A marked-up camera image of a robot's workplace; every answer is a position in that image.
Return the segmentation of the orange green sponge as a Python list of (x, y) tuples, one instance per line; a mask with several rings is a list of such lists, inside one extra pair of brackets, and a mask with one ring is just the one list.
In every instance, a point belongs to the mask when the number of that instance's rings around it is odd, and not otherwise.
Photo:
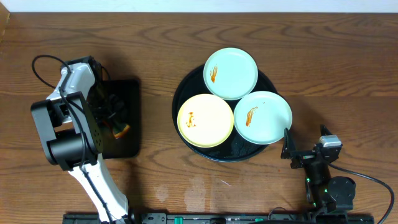
[(113, 132), (113, 136), (116, 139), (119, 139), (123, 137), (129, 130), (130, 130), (130, 125), (127, 123), (123, 123), (118, 120), (112, 120), (111, 121), (111, 129)]

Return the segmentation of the yellow plate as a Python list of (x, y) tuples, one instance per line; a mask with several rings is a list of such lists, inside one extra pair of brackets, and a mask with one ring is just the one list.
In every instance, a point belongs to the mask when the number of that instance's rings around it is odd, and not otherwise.
[(196, 147), (215, 147), (227, 140), (234, 128), (231, 107), (222, 98), (199, 94), (189, 98), (177, 114), (183, 139)]

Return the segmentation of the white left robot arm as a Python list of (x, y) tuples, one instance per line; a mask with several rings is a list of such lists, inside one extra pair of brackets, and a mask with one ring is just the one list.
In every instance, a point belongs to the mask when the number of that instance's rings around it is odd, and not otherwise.
[(109, 128), (113, 139), (130, 130), (113, 105), (116, 96), (103, 86), (106, 69), (92, 56), (61, 64), (53, 92), (30, 108), (45, 157), (79, 181), (100, 223), (132, 223), (128, 199), (104, 163), (100, 125)]

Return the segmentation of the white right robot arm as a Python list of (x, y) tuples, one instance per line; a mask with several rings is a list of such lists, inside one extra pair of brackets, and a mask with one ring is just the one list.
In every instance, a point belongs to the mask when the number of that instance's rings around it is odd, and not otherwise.
[(290, 159), (291, 168), (304, 169), (307, 200), (315, 206), (311, 219), (333, 217), (346, 223), (347, 212), (353, 209), (356, 184), (349, 177), (331, 176), (329, 167), (339, 158), (343, 144), (326, 126), (321, 125), (320, 132), (321, 136), (313, 149), (299, 151), (289, 129), (284, 129), (280, 157)]

